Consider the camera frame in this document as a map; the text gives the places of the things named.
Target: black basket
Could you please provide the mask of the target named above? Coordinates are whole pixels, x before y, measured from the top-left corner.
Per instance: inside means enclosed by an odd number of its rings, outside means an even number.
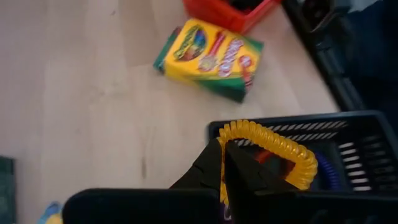
[[[398,144],[389,123],[378,111],[249,119],[275,133],[334,157],[334,165],[355,192],[398,192]],[[208,126],[209,139],[230,121]],[[245,139],[235,140],[244,149],[258,147]]]

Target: crayola box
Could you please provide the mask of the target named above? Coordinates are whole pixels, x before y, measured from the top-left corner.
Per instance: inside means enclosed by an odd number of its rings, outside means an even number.
[[[263,46],[262,42],[190,19],[173,31],[154,67],[170,78],[242,102]]]

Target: light wood floor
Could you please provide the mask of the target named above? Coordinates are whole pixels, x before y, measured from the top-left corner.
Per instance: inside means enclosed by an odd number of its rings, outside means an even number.
[[[0,0],[0,154],[17,160],[18,223],[90,187],[168,187],[213,120],[336,106],[281,7],[243,104],[160,76],[151,64],[181,0]]]

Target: yellow coiled cord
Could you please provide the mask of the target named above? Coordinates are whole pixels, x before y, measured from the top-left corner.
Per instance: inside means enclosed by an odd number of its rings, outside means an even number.
[[[248,139],[269,152],[294,162],[295,166],[285,180],[300,190],[307,190],[317,174],[318,161],[314,153],[305,146],[273,133],[270,129],[253,121],[232,121],[220,129],[220,136],[217,138],[222,150],[221,201],[226,205],[229,205],[229,202],[224,182],[225,144],[234,139]]]

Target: red basket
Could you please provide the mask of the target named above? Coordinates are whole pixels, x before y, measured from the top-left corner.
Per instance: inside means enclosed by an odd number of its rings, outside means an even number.
[[[245,14],[223,0],[183,0],[185,9],[192,16],[233,32],[245,33],[264,14],[281,0],[264,0],[255,10]]]

